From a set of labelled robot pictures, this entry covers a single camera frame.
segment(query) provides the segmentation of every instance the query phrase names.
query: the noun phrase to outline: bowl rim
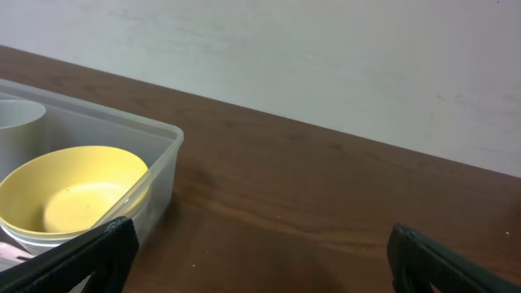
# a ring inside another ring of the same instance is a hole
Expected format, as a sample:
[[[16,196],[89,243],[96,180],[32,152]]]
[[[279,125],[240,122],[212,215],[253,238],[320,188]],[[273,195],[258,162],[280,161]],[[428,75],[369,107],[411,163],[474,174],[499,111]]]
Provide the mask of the bowl rim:
[[[23,125],[31,124],[34,121],[40,120],[47,113],[47,109],[46,109],[45,106],[43,106],[42,104],[40,104],[38,102],[34,102],[34,101],[30,101],[30,100],[25,100],[25,99],[24,100],[20,100],[20,99],[6,99],[6,100],[0,100],[0,103],[5,103],[5,104],[12,104],[12,103],[25,104],[26,106],[37,108],[38,111],[39,111],[36,115],[32,116],[30,119],[28,119],[26,121],[21,121],[19,123],[12,124],[12,125],[0,126],[0,130],[13,129],[13,128],[17,128],[17,127],[20,127],[20,126],[23,126]]]
[[[70,150],[77,150],[77,149],[92,149],[92,148],[110,148],[110,149],[114,149],[114,150],[118,150],[118,151],[123,151],[133,157],[135,157],[136,159],[138,159],[146,168],[146,171],[142,174],[141,177],[143,177],[150,169],[148,168],[147,164],[138,156],[138,155],[135,155],[133,152],[131,151],[127,151],[125,149],[122,149],[122,148],[119,148],[119,147],[114,147],[114,146],[101,146],[101,145],[92,145],[92,146],[72,146],[72,147],[67,147],[67,148],[64,148],[64,149],[61,149],[61,150],[56,150],[56,151],[51,151],[51,152],[48,152],[44,155],[40,155],[38,156],[37,158],[34,158],[32,160],[30,160],[29,162],[25,163],[25,164],[22,164],[21,166],[19,166],[18,168],[16,168],[15,170],[13,170],[11,173],[9,173],[9,175],[7,175],[7,177],[5,177],[3,179],[2,182],[0,182],[0,187],[4,184],[4,182],[7,181],[7,179],[9,179],[11,176],[13,176],[13,174],[15,174],[17,171],[19,171],[20,169],[26,167],[27,165],[37,161],[37,160],[43,160],[44,158],[46,158],[47,156],[51,156],[51,155],[55,155],[56,153],[58,152],[62,152],[62,151],[70,151]],[[132,188],[138,184],[139,182],[139,179],[138,181],[136,181],[130,188],[129,190],[132,190]],[[144,192],[142,192],[136,199],[133,203],[130,204],[130,211],[134,211],[138,208],[140,208],[142,206],[143,203],[145,203],[145,201],[143,201],[143,199],[148,195],[149,193],[149,188],[146,188]],[[21,234],[25,237],[28,237],[28,238],[40,238],[40,239],[53,239],[53,240],[66,240],[66,239],[70,239],[70,238],[74,238],[80,234],[83,234],[85,233],[86,231],[90,230],[90,228],[88,229],[84,229],[84,230],[78,230],[78,231],[73,231],[73,232],[38,232],[38,231],[32,231],[32,230],[27,230],[27,229],[23,229],[23,228],[20,228],[20,227],[17,227],[11,223],[9,223],[9,221],[6,221],[6,219],[0,215],[0,222],[2,222],[2,226],[6,226],[6,227],[3,227],[3,228],[8,228],[11,233],[12,232],[16,232],[17,234]]]
[[[9,230],[7,227],[4,227],[3,225],[0,225],[0,228],[2,228],[3,232],[5,234],[7,234],[7,236],[13,238],[16,241],[21,241],[25,244],[30,244],[30,245],[39,246],[39,247],[57,247],[58,245],[61,244],[61,243],[35,243],[33,241],[38,240],[38,239],[27,240],[27,239],[21,238],[20,236],[14,234],[13,231]],[[72,239],[72,238],[61,238],[61,239],[56,239],[56,240],[57,241],[62,240],[63,242],[65,242],[70,239]]]

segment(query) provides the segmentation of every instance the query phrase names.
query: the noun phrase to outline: dark wood surface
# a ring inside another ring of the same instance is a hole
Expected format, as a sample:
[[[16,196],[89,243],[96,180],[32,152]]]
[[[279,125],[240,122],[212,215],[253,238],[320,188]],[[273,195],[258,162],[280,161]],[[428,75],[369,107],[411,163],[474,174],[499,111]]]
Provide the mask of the dark wood surface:
[[[521,283],[516,177],[6,47],[0,78],[185,132],[126,292],[391,292],[397,221]]]

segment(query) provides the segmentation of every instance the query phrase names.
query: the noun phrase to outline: yellow bowl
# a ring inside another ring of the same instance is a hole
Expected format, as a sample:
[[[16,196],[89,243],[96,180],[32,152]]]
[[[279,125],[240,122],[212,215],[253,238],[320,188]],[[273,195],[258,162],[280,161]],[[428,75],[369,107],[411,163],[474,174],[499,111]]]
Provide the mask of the yellow bowl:
[[[0,184],[0,221],[35,238],[88,230],[148,170],[136,155],[110,146],[54,151],[20,166]],[[127,209],[133,211],[143,192]]]

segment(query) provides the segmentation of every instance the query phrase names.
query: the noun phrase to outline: white cup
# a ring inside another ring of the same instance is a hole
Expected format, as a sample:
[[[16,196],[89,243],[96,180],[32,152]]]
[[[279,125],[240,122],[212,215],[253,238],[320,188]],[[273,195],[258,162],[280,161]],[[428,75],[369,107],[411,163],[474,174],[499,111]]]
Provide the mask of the white cup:
[[[47,153],[46,108],[26,100],[0,101],[0,181]]]

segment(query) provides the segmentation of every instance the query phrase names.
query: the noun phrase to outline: white wall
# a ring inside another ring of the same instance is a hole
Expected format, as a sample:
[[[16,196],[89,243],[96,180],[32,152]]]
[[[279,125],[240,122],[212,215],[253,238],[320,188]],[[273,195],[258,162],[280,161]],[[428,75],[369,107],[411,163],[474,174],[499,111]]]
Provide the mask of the white wall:
[[[521,177],[519,0],[2,0],[0,43]]]

